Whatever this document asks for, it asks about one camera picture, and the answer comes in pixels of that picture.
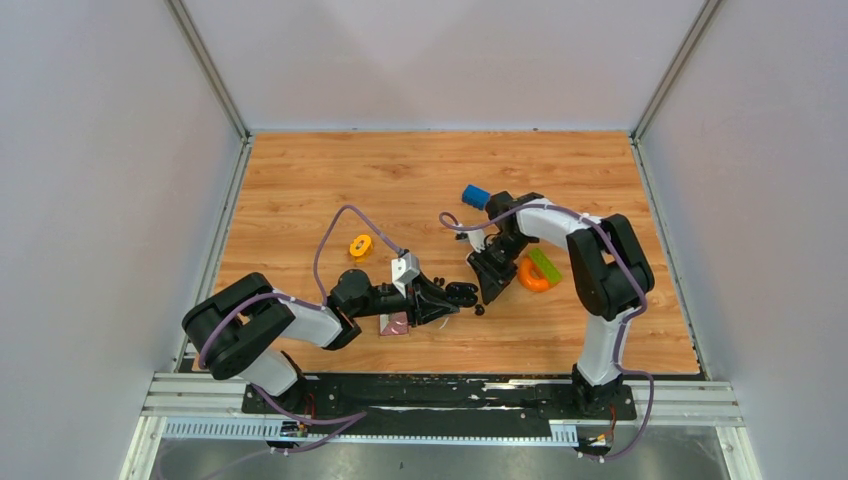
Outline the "black earbud case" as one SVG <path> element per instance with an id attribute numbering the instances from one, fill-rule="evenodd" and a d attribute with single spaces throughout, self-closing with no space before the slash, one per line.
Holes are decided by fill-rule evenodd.
<path id="1" fill-rule="evenodd" d="M 471 308 L 478 303 L 479 288 L 474 283 L 450 282 L 444 286 L 446 300 L 459 308 Z"/>

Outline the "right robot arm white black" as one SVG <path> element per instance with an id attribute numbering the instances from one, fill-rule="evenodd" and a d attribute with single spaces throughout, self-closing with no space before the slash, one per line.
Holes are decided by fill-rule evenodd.
<path id="1" fill-rule="evenodd" d="M 645 310 L 645 296 L 655 285 L 630 221 L 620 214 L 580 214 L 538 193 L 514 197 L 469 185 L 461 199 L 485 211 L 498 229 L 492 236 L 481 230 L 467 234 L 472 244 L 467 262 L 484 303 L 493 302 L 518 275 L 518 259 L 529 244 L 544 240 L 568 253 L 577 296 L 589 314 L 572 368 L 571 403 L 584 417 L 598 416 L 621 388 L 618 364 L 629 323 Z"/>

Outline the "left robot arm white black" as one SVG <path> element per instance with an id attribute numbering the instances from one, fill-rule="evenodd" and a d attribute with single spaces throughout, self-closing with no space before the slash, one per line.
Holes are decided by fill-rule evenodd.
<path id="1" fill-rule="evenodd" d="M 279 337 L 321 349 L 345 348 L 361 332 L 360 317 L 398 315 L 410 326 L 449 317 L 477 303 L 478 288 L 421 273 L 399 284 L 373 284 L 365 271 L 343 272 L 323 305 L 295 299 L 254 272 L 189 310 L 181 326 L 198 350 L 198 364 L 216 380 L 240 377 L 265 392 L 283 413 L 306 400 L 300 370 L 273 348 Z"/>

